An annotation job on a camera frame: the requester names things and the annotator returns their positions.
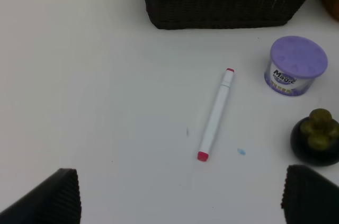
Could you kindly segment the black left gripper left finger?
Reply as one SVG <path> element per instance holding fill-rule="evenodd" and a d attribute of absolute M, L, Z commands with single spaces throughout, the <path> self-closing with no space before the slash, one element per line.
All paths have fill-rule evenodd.
<path fill-rule="evenodd" d="M 1 212 L 1 223 L 80 223 L 76 169 L 60 168 Z"/>

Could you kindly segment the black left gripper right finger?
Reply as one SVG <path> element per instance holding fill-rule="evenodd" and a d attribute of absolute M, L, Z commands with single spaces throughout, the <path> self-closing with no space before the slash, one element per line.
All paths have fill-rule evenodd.
<path fill-rule="evenodd" d="M 338 223 L 338 185 L 304 165 L 290 165 L 281 208 L 286 223 Z"/>

